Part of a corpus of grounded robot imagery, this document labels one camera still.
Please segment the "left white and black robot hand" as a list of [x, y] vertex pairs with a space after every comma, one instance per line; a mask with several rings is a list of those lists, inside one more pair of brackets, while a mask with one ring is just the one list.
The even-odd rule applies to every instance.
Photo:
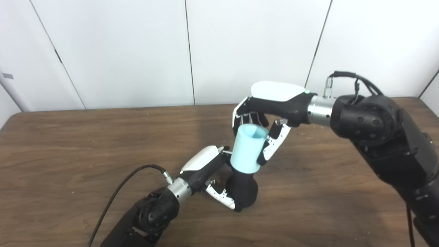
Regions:
[[182, 167], [177, 179], [181, 181], [190, 196], [198, 192], [206, 192], [229, 209], [240, 212], [242, 207], [233, 199], [232, 193], [210, 179], [224, 164], [229, 165], [231, 156], [229, 146], [207, 146]]

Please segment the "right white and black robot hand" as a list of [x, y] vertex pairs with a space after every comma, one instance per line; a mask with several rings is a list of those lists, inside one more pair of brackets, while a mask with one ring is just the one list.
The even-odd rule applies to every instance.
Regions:
[[237, 135], [243, 124], [269, 126], [266, 115], [279, 117], [273, 122], [268, 138], [258, 153], [257, 163], [265, 165], [284, 142], [291, 128], [309, 125], [308, 107], [317, 96], [302, 86], [273, 81], [259, 81], [251, 86], [245, 97], [233, 110], [232, 129]]

